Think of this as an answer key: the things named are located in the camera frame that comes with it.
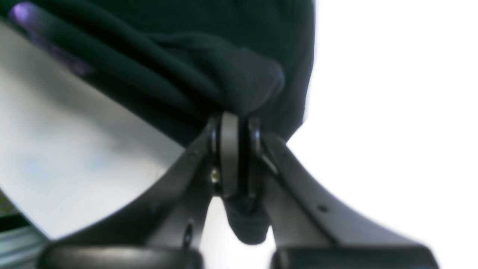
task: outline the hole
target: hole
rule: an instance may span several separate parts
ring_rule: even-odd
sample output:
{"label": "hole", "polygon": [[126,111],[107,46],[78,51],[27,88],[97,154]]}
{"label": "hole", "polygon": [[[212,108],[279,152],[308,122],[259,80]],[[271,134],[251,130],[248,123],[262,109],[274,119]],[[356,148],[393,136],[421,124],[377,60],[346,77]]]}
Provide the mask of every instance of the hole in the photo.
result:
{"label": "hole", "polygon": [[188,249],[193,241],[193,224],[188,224],[183,237],[183,249]]}
{"label": "hole", "polygon": [[327,212],[328,212],[328,207],[324,206],[323,204],[320,204],[319,206],[317,206],[317,209],[318,209],[320,212],[324,212],[324,213],[327,213]]}

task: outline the white background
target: white background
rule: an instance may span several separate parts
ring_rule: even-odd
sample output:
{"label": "white background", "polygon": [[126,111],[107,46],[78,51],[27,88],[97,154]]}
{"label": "white background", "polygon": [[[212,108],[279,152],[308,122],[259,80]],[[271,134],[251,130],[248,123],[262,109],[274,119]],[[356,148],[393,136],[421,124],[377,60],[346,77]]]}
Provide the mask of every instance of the white background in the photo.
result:
{"label": "white background", "polygon": [[[307,118],[288,145],[442,269],[478,269],[478,1],[320,1]],[[225,222],[206,235],[223,236],[203,239],[209,268],[267,268],[271,241],[243,246]]]}

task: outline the black fabric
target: black fabric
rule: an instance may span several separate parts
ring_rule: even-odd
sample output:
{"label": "black fabric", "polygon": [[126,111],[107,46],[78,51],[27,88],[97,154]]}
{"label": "black fabric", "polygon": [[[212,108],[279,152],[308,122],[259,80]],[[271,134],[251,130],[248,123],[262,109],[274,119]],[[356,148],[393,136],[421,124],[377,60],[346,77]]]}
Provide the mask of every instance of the black fabric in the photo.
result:
{"label": "black fabric", "polygon": [[[0,0],[3,15],[20,2]],[[84,79],[184,146],[223,110],[258,116],[286,140],[302,123],[314,48],[309,0],[31,2],[113,51],[100,61],[83,47],[79,58],[95,71]],[[50,39],[65,38],[49,28]]]}

